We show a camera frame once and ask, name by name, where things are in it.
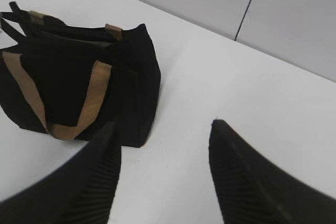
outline canvas bag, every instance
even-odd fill
[[[10,6],[12,12],[2,13],[1,24],[18,45],[3,49],[0,59],[0,89],[9,90],[0,95],[0,103],[9,118],[23,129],[48,132],[60,139],[65,137],[57,133],[63,125],[66,127],[61,131],[71,135],[66,139],[74,136],[83,140],[90,139],[106,121],[118,118],[122,144],[143,145],[154,120],[160,86],[160,69],[145,25],[128,31],[110,25],[69,27],[54,17],[20,10],[15,2]],[[4,19],[18,22],[27,36]],[[45,121],[43,110],[36,113],[32,109],[22,95],[23,87],[13,78],[7,64],[15,57],[40,94]],[[105,67],[103,74],[97,66]],[[100,93],[103,101],[93,107],[101,109],[90,112],[91,120],[83,124],[83,118],[90,118],[81,115],[87,113],[83,105],[90,102],[85,98],[90,95],[90,80],[97,71],[105,76],[105,92]]]

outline bag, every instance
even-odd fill
[[[18,45],[0,51],[0,104],[8,117],[23,129],[87,141],[117,120],[122,144],[142,146],[161,79],[145,25],[70,27],[9,5],[13,12],[2,13],[1,26]],[[26,36],[4,19],[18,22]]]

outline bag handle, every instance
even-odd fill
[[[21,65],[21,54],[3,52],[5,65],[19,85],[21,92],[45,130],[60,140],[72,140],[97,118],[103,103],[112,66],[100,61],[93,65],[86,99],[77,126],[65,126],[46,121],[45,107],[35,82]]]
[[[17,22],[19,23],[20,27],[22,28],[23,32],[27,36],[33,36],[34,28],[33,26],[27,22],[23,16],[22,16],[22,10],[17,6],[16,2],[10,2],[9,3],[10,8],[12,9],[12,12],[17,18]]]
[[[18,43],[26,38],[26,36],[17,31],[4,19],[4,13],[0,13],[0,29]]]
[[[13,22],[18,22],[18,19],[16,15],[12,12],[1,12],[1,18],[4,18],[6,20],[10,20]]]

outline black tote bag with tan handles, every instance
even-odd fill
[[[81,28],[37,12],[1,15],[18,42],[0,50],[0,104],[19,127],[89,140],[116,121],[122,144],[142,146],[158,103],[160,69],[144,24]],[[25,36],[6,20],[20,24]]]

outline white table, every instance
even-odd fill
[[[123,148],[110,223],[222,223],[208,165],[215,118],[306,184],[336,197],[336,84],[136,0],[17,1],[74,26],[146,23],[162,70],[141,149]],[[0,46],[13,45],[4,33]],[[85,142],[20,130],[0,111],[0,198],[43,178]]]

